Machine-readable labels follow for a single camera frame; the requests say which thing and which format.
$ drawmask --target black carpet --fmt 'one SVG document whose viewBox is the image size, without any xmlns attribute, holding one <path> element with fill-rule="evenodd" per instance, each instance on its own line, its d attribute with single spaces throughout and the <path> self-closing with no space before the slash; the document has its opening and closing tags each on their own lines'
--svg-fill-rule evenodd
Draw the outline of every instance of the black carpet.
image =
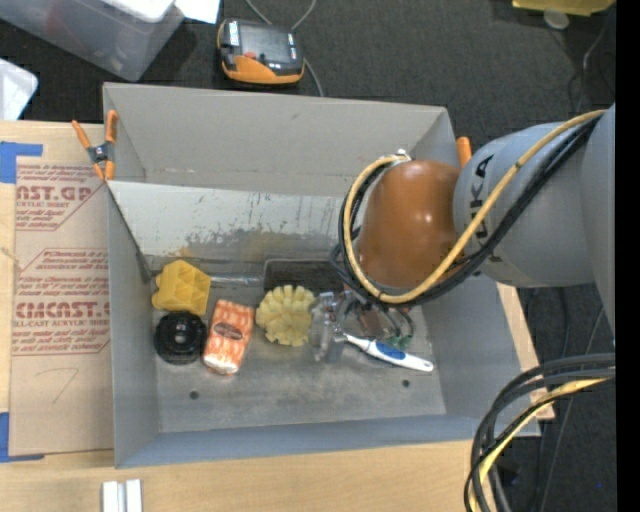
<svg viewBox="0 0 640 512">
<path fill-rule="evenodd" d="M 308 6 L 258 5 L 289 26 Z M 507 0 L 319 0 L 298 29 L 319 85 L 307 73 L 283 93 L 444 106 L 456 136 L 468 136 L 477 149 L 535 124 L 610 107 L 617 10 L 571 16 L 567 29 L 554 30 L 542 13 Z M 258 19 L 243 0 L 226 0 L 223 16 Z M 214 40 L 214 27 L 185 21 L 139 82 L 227 87 Z M 102 122 L 102 83 L 123 81 L 4 22 L 0 56 L 39 77 L 24 119 Z M 594 285 L 523 289 L 520 297 L 541 361 L 613 350 Z M 542 438 L 518 439 L 501 458 L 512 510 L 617 510 L 615 387 L 560 402 L 555 412 L 556 420 L 541 425 Z"/>
</svg>

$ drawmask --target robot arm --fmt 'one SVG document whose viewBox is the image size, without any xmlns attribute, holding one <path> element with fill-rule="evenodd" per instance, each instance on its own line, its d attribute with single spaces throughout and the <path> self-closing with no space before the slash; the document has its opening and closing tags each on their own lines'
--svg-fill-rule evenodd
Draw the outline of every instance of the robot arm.
<svg viewBox="0 0 640 512">
<path fill-rule="evenodd" d="M 345 198 L 332 261 L 348 286 L 412 305 L 476 270 L 516 287 L 595 282 L 615 335 L 615 105 L 497 139 L 459 175 L 409 160 L 374 162 Z"/>
</svg>

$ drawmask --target orange clip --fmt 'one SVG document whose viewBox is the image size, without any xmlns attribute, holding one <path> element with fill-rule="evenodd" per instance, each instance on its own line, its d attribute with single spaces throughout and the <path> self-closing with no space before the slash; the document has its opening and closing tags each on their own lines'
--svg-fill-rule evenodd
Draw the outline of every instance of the orange clip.
<svg viewBox="0 0 640 512">
<path fill-rule="evenodd" d="M 469 137 L 458 137 L 456 139 L 456 149 L 458 150 L 458 159 L 462 169 L 471 160 L 471 141 Z"/>
<path fill-rule="evenodd" d="M 93 163 L 93 169 L 96 171 L 98 177 L 104 181 L 112 180 L 115 175 L 115 164 L 113 162 L 113 146 L 115 146 L 116 138 L 118 134 L 118 113 L 115 110 L 109 110 L 107 113 L 107 123 L 105 125 L 105 137 L 106 140 L 100 146 L 92 146 L 89 142 L 87 134 L 82 129 L 77 121 L 71 121 L 71 125 L 76 130 L 78 139 L 82 147 L 87 150 L 89 157 Z"/>
</svg>

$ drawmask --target yellow foam toy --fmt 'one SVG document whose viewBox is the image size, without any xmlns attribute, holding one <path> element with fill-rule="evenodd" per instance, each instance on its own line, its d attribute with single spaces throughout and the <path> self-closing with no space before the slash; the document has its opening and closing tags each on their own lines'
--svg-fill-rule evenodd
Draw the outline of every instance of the yellow foam toy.
<svg viewBox="0 0 640 512">
<path fill-rule="evenodd" d="M 211 278 L 186 261 L 176 260 L 156 276 L 158 291 L 151 296 L 156 309 L 189 311 L 202 316 L 207 310 Z"/>
<path fill-rule="evenodd" d="M 300 347 L 309 340 L 313 293 L 303 286 L 278 286 L 267 292 L 256 309 L 256 324 L 266 338 L 280 345 Z"/>
</svg>

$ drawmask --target yellow cable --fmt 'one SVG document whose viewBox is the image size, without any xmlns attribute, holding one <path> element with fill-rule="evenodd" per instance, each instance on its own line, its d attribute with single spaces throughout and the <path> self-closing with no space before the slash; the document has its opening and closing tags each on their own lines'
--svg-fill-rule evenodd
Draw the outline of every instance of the yellow cable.
<svg viewBox="0 0 640 512">
<path fill-rule="evenodd" d="M 599 384 L 600 382 L 604 382 L 608 380 L 607 378 L 601 379 L 584 379 L 584 380 L 576 380 L 563 384 L 562 386 L 558 386 L 553 391 L 545 393 L 541 397 L 539 397 L 536 401 L 533 402 L 533 407 L 531 412 L 525 416 L 520 423 L 514 428 L 513 432 L 511 432 L 500 444 L 496 445 L 491 453 L 480 463 L 480 467 L 478 471 L 480 472 L 480 482 L 484 483 L 487 475 L 489 474 L 489 470 L 491 466 L 495 463 L 498 455 L 502 453 L 502 451 L 507 447 L 507 445 L 511 442 L 514 436 L 522 430 L 522 428 L 540 411 L 544 411 L 548 407 L 550 407 L 556 399 L 564 395 L 571 395 L 573 393 L 577 393 L 582 389 L 585 389 L 589 386 L 593 386 L 595 384 Z M 537 404 L 545 402 L 549 400 L 549 402 L 541 405 L 539 408 L 535 407 Z M 471 489 L 472 493 L 470 494 L 470 504 L 471 509 L 476 511 L 478 510 L 478 501 L 475 493 L 473 493 L 473 489 Z"/>
<path fill-rule="evenodd" d="M 347 253 L 347 257 L 349 258 L 349 263 L 353 267 L 353 271 L 360 281 L 360 284 L 373 296 L 377 297 L 380 301 L 386 302 L 388 304 L 403 304 L 405 302 L 409 302 L 425 291 L 427 291 L 431 286 L 433 286 L 442 275 L 447 272 L 447 270 L 451 267 L 451 264 L 458 257 L 458 255 L 464 249 L 464 246 L 467 244 L 469 239 L 473 236 L 480 223 L 487 216 L 489 210 L 496 203 L 506 186 L 513 179 L 516 173 L 529 161 L 533 156 L 540 151 L 546 144 L 552 141 L 555 137 L 560 135 L 561 133 L 577 126 L 581 123 L 589 121 L 595 117 L 602 115 L 605 110 L 595 110 L 593 112 L 588 112 L 586 114 L 582 114 L 580 116 L 574 117 L 561 125 L 557 126 L 553 130 L 551 130 L 547 135 L 538 140 L 533 146 L 531 146 L 517 161 L 513 166 L 509 168 L 509 170 L 505 173 L 502 179 L 498 182 L 496 187 L 491 191 L 487 200 L 482 205 L 482 207 L 478 210 L 478 213 L 473 217 L 465 231 L 462 233 L 456 244 L 449 251 L 447 256 L 442 260 L 438 268 L 436 268 L 429 277 L 427 277 L 420 285 L 414 288 L 411 291 L 406 293 L 402 293 L 400 295 L 390 295 L 384 293 L 382 290 L 377 288 L 364 274 L 360 263 L 358 262 L 354 249 L 353 249 L 353 240 L 351 238 L 351 208 L 353 206 L 353 201 L 357 191 L 359 190 L 360 185 L 369 177 L 369 175 L 377 169 L 381 165 L 386 165 L 391 162 L 397 162 L 401 160 L 408 160 L 408 157 L 403 157 L 399 155 L 394 155 L 390 157 L 385 157 L 377 160 L 373 164 L 369 165 L 365 168 L 360 175 L 356 178 L 356 181 L 352 185 L 351 189 L 346 198 L 345 208 L 344 208 L 344 218 L 343 218 L 343 232 L 344 232 L 344 245 L 345 251 Z"/>
</svg>

